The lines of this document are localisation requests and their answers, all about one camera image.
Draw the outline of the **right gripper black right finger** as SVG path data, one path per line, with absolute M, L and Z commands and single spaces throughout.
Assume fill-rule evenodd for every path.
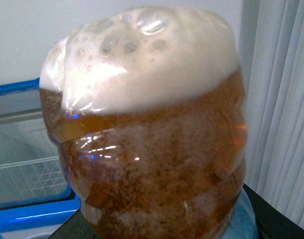
M 304 229 L 282 215 L 247 185 L 243 185 L 256 218 L 260 239 L 304 239 Z

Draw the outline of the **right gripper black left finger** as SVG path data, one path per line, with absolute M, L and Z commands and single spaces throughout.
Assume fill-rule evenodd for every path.
M 77 210 L 66 222 L 64 222 L 49 239 L 96 239 L 90 224 Z

